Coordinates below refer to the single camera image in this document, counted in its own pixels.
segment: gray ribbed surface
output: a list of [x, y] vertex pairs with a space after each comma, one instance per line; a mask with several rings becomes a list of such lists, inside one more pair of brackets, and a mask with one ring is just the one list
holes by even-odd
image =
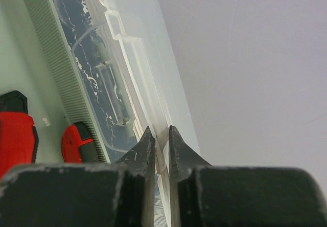
[[95, 140], [99, 159], [106, 162], [105, 155], [97, 137], [90, 110], [83, 97], [82, 85], [77, 80], [73, 64], [66, 47], [60, 23], [56, 20], [50, 0], [24, 0], [37, 36], [48, 61], [51, 73], [56, 82], [69, 120], [74, 123], [83, 121]]

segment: red tool handle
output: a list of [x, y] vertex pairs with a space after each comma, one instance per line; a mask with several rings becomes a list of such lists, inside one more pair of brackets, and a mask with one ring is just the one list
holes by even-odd
[[35, 162], [37, 145], [26, 97], [17, 91], [0, 96], [0, 178], [18, 164]]
[[83, 122], [70, 125], [62, 137], [62, 155], [65, 162], [98, 162], [93, 138]]

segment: clear plastic container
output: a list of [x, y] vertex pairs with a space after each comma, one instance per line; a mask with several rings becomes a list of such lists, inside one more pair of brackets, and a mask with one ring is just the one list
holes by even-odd
[[[169, 222], [169, 125], [177, 126], [196, 152], [199, 147], [158, 1], [53, 3], [110, 161], [131, 149], [146, 126], [156, 138], [157, 209], [163, 210], [162, 198]], [[165, 226], [161, 213], [156, 222]]]

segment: white wall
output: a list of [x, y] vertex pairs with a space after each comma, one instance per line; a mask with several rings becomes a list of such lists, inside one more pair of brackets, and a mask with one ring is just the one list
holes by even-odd
[[159, 0], [202, 156], [327, 195], [327, 0]]

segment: plastic container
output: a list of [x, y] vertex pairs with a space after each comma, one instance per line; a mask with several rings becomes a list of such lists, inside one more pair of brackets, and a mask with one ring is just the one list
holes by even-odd
[[68, 119], [91, 126], [101, 160], [117, 161], [150, 127], [157, 141], [155, 220], [165, 226], [169, 125], [199, 147], [158, 1], [24, 1]]

